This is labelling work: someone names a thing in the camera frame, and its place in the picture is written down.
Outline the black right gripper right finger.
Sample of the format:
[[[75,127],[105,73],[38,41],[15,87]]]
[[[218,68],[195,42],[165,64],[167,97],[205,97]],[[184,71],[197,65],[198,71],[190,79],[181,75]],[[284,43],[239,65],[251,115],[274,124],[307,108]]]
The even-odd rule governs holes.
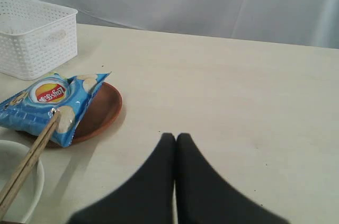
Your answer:
[[[179,223],[287,223],[226,182],[188,133],[176,141],[175,190]]]

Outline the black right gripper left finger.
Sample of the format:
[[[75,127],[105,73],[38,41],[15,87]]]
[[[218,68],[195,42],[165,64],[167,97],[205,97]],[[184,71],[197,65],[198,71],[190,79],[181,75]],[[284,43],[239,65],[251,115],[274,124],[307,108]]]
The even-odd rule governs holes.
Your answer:
[[[175,138],[162,134],[143,165],[119,188],[74,213],[69,223],[173,223]]]

